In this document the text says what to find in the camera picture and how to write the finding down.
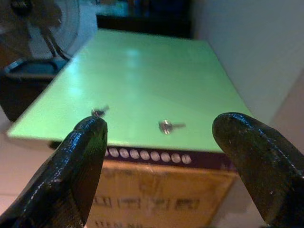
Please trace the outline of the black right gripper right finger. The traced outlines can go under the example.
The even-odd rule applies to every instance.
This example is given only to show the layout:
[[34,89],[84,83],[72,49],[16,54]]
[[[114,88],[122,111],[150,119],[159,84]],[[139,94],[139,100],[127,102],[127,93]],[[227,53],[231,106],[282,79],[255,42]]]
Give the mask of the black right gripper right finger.
[[269,228],[304,226],[304,156],[279,131],[242,113],[218,115],[213,137]]

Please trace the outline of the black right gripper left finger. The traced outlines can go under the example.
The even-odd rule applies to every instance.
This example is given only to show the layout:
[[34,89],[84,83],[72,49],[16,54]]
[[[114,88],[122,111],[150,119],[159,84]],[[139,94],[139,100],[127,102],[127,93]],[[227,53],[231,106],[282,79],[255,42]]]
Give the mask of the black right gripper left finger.
[[107,123],[81,120],[1,214],[2,228],[83,228],[100,180]]

